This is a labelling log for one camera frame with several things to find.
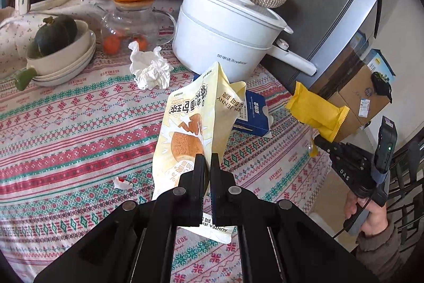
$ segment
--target bread illustration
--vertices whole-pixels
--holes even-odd
[[[182,122],[178,127],[196,135],[203,134],[202,116],[198,113],[190,117],[188,126]],[[174,132],[171,140],[171,151],[175,160],[189,160],[194,162],[196,154],[203,154],[203,145],[198,137],[185,133]]]

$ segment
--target green pumpkin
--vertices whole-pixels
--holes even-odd
[[[48,17],[43,22],[45,25],[37,31],[34,38],[41,57],[60,51],[74,42],[78,29],[72,17]]]

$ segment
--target table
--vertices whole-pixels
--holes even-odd
[[[170,88],[141,91],[129,54],[92,62],[61,86],[18,92],[0,81],[0,250],[24,282],[66,251],[123,201],[151,199],[152,157],[169,93],[192,81],[170,45]],[[266,97],[273,138],[233,130],[222,168],[258,197],[292,200],[309,212],[330,160],[309,158],[308,128],[284,105],[291,95],[263,67],[247,81]],[[116,190],[112,179],[133,183]],[[205,212],[210,199],[205,197]],[[241,282],[236,231],[224,245],[177,230],[171,282]]]

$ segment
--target white paper scrap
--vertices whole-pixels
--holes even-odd
[[[203,213],[202,224],[199,227],[181,227],[197,235],[205,238],[220,242],[231,243],[231,234],[234,226],[231,227],[217,227],[212,223],[212,216]]]
[[[130,190],[132,189],[132,183],[125,181],[123,179],[119,179],[118,177],[113,179],[114,188],[119,190]]]

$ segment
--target crumpled tissue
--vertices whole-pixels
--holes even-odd
[[[128,45],[132,51],[130,72],[135,75],[134,81],[141,90],[169,88],[171,71],[174,69],[166,59],[160,55],[161,47],[157,46],[153,52],[141,52],[138,42],[133,41]]]

